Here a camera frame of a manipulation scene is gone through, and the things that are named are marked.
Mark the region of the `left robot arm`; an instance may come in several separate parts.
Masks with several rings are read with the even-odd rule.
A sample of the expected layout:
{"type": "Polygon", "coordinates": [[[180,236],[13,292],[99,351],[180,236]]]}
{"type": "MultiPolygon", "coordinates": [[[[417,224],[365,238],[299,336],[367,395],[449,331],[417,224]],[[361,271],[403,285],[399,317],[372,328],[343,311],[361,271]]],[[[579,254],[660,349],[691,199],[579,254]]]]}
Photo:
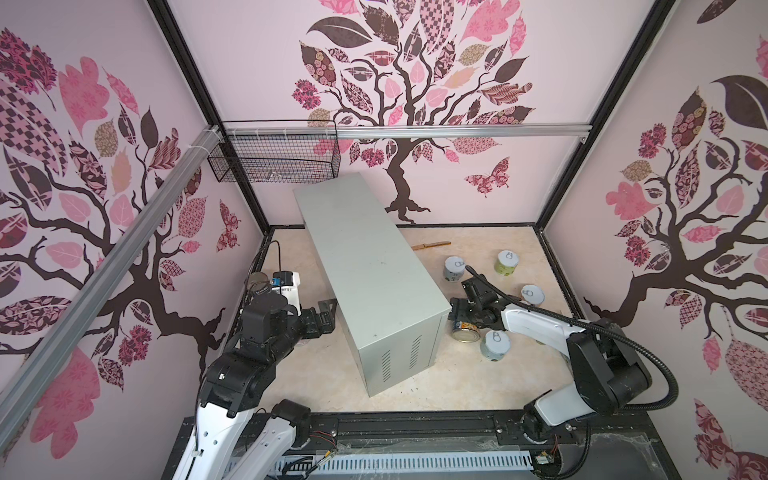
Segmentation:
{"type": "Polygon", "coordinates": [[[239,333],[205,373],[174,479],[265,479],[280,457],[308,442],[310,409],[282,400],[265,414],[260,433],[234,468],[226,469],[278,364],[300,341],[332,333],[337,308],[338,301],[330,299],[302,309],[277,290],[244,298],[239,333]]]}

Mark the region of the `large blue labelled can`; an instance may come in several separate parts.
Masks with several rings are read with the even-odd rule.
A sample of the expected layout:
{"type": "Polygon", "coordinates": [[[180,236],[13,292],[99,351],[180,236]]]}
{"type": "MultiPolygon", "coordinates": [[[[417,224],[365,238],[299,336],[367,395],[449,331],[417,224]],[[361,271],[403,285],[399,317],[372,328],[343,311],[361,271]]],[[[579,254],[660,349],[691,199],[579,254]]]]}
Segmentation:
{"type": "Polygon", "coordinates": [[[473,343],[480,340],[481,331],[473,323],[456,320],[453,322],[451,336],[462,343],[473,343]]]}

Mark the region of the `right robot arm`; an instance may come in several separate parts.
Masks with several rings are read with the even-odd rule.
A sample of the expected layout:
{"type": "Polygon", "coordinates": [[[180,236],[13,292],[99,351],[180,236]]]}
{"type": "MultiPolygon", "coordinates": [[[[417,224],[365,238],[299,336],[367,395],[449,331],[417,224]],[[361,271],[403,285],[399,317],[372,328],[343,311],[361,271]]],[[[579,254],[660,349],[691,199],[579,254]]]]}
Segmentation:
{"type": "Polygon", "coordinates": [[[573,420],[662,410],[678,399],[672,370],[615,322],[589,322],[526,304],[473,267],[466,271],[471,275],[461,282],[466,297],[451,301],[451,320],[526,336],[558,351],[570,365],[569,384],[524,406],[520,428],[529,441],[543,443],[555,428],[573,420]]]}

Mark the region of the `dark red labelled can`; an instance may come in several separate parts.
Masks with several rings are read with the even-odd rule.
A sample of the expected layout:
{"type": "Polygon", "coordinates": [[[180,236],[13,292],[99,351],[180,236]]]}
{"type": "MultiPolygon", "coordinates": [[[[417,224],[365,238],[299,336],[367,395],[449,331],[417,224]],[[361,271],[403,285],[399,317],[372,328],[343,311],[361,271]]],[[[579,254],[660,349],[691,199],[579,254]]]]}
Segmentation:
{"type": "Polygon", "coordinates": [[[252,272],[246,280],[246,293],[251,296],[259,296],[272,289],[271,278],[261,271],[252,272]]]}

